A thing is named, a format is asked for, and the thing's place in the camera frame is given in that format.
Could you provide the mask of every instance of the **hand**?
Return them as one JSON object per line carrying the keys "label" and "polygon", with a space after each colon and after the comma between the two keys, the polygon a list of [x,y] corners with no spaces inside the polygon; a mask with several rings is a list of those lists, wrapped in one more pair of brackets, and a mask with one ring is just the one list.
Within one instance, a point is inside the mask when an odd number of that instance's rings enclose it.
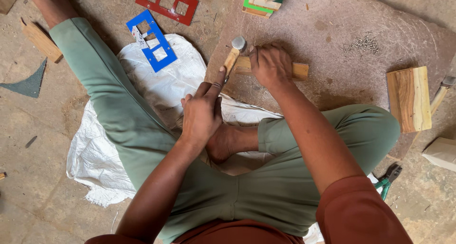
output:
{"label": "hand", "polygon": [[252,73],[268,90],[282,84],[293,83],[290,55],[277,42],[262,47],[250,46],[249,57]]}
{"label": "hand", "polygon": [[225,81],[226,69],[220,67],[213,84],[203,82],[194,96],[187,94],[180,100],[184,108],[181,139],[198,149],[203,149],[222,124],[222,97],[219,97]]}

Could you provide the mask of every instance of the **red metal frame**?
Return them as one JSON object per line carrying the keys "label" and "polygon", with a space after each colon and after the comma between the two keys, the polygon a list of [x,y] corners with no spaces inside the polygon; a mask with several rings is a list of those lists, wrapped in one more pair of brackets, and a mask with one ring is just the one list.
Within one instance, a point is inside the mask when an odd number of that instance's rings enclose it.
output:
{"label": "red metal frame", "polygon": [[[187,12],[185,12],[185,15],[180,15],[175,12],[178,2],[183,2],[188,5]],[[156,0],[155,3],[149,0],[136,0],[136,3],[144,6],[145,8],[151,9],[152,11],[155,11],[159,14],[162,14],[168,18],[176,20],[182,24],[190,26],[191,19],[193,18],[193,14],[195,13],[195,10],[198,5],[198,0],[174,0],[174,4],[172,5],[171,10],[168,10],[160,6],[160,0]]]}

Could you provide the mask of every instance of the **brown shirt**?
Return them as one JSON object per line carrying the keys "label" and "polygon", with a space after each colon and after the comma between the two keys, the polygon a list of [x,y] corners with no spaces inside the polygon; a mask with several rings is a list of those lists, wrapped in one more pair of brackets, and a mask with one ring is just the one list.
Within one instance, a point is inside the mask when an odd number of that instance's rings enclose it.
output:
{"label": "brown shirt", "polygon": [[[316,211],[326,244],[411,244],[412,241],[390,207],[367,177],[348,177],[332,183],[322,194]],[[142,244],[120,235],[101,235],[86,244]],[[189,230],[175,244],[304,244],[301,237],[245,219],[220,219]]]}

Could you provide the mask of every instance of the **green pliers handle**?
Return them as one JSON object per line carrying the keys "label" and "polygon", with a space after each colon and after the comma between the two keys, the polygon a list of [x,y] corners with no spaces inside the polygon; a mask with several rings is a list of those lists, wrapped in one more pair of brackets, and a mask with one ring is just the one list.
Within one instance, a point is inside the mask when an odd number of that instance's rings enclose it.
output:
{"label": "green pliers handle", "polygon": [[381,180],[380,182],[376,183],[374,185],[375,189],[378,189],[383,186],[382,194],[380,195],[382,197],[382,200],[386,199],[386,194],[388,194],[388,190],[390,189],[391,183],[388,180],[388,178],[385,178]]}

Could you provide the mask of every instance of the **green pants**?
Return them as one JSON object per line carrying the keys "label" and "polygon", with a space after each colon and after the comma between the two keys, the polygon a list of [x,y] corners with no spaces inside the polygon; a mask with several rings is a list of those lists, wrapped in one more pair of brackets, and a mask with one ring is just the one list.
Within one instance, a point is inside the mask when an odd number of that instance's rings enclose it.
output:
{"label": "green pants", "polygon": [[[175,136],[135,91],[116,56],[87,20],[66,20],[50,34],[87,89],[100,124],[138,189],[173,147]],[[399,137],[397,120],[376,106],[350,105],[323,115],[366,174]],[[199,159],[191,164],[160,232],[164,243],[216,218],[254,219],[291,235],[306,235],[316,221],[320,195],[287,123],[283,119],[262,120],[258,140],[260,152],[277,157],[249,173],[230,176]]]}

